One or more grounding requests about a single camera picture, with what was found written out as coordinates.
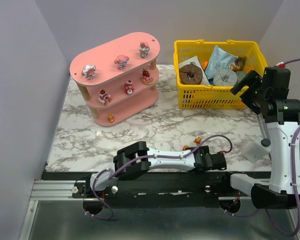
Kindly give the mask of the strawberry donut toy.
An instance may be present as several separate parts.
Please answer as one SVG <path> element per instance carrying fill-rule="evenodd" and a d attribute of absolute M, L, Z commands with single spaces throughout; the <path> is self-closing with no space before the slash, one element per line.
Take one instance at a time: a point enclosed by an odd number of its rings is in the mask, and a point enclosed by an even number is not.
<path fill-rule="evenodd" d="M 153 83 L 154 79 L 150 75 L 149 71 L 145 68 L 142 69 L 142 82 L 145 85 L 151 85 Z"/>

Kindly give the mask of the pink flower-ring bunny toy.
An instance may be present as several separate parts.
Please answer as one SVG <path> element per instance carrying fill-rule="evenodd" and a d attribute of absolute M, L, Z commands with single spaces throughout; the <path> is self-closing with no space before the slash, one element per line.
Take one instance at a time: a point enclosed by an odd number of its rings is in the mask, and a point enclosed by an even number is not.
<path fill-rule="evenodd" d="M 141 41 L 139 44 L 139 55 L 141 58 L 147 58 L 149 55 L 150 47 L 147 42 Z"/>

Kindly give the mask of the pink strawberry bear toy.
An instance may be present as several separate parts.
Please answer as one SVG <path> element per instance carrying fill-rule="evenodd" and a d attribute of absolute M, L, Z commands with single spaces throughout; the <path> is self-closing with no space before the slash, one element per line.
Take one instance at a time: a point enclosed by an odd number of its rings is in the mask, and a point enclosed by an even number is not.
<path fill-rule="evenodd" d="M 124 83 L 124 93 L 131 95 L 134 92 L 134 87 L 133 87 L 133 83 L 131 80 L 127 80 Z"/>

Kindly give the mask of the red white bow toy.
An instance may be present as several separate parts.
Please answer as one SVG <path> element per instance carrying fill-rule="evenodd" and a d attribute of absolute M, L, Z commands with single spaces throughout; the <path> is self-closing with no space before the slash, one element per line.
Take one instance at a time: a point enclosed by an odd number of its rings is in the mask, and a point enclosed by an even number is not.
<path fill-rule="evenodd" d="M 104 105 L 107 106 L 111 101 L 111 95 L 108 94 L 104 89 L 102 89 L 99 93 L 98 100 Z"/>

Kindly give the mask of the pink wide-eared toy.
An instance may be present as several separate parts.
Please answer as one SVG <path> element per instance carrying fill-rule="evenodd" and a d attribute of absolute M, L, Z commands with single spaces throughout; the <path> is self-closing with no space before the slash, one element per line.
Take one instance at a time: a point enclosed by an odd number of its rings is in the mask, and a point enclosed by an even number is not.
<path fill-rule="evenodd" d="M 121 54 L 116 57 L 114 64 L 116 64 L 117 69 L 122 70 L 126 67 L 130 58 L 127 55 Z"/>

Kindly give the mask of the pink white hooded toy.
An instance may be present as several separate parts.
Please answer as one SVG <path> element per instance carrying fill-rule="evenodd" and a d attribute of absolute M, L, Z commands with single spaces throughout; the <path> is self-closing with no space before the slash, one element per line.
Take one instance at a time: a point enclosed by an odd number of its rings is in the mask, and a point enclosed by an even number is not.
<path fill-rule="evenodd" d="M 87 64 L 81 71 L 81 75 L 87 80 L 92 80 L 96 75 L 96 66 L 94 64 Z"/>

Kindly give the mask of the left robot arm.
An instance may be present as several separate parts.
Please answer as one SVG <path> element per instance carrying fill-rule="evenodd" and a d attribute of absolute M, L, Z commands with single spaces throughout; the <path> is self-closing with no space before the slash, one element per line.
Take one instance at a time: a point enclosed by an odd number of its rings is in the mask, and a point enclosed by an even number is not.
<path fill-rule="evenodd" d="M 224 152 L 211 154 L 207 145 L 196 147 L 185 145 L 182 151 L 160 151 L 148 148 L 144 141 L 136 142 L 117 152 L 113 162 L 99 173 L 92 173 L 78 180 L 71 189 L 76 198 L 90 198 L 105 191 L 118 192 L 118 181 L 133 181 L 150 170 L 174 169 L 184 172 L 205 173 L 226 170 Z"/>

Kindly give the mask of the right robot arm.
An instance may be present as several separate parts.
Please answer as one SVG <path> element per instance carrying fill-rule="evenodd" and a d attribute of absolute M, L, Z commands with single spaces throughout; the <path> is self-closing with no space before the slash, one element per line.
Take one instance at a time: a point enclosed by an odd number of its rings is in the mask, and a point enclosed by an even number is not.
<path fill-rule="evenodd" d="M 288 98 L 290 76 L 286 68 L 266 67 L 263 75 L 251 70 L 230 90 L 236 95 L 248 87 L 241 101 L 262 115 L 270 137 L 268 184 L 243 173 L 230 176 L 230 186 L 251 197 L 257 209 L 300 207 L 300 100 Z"/>

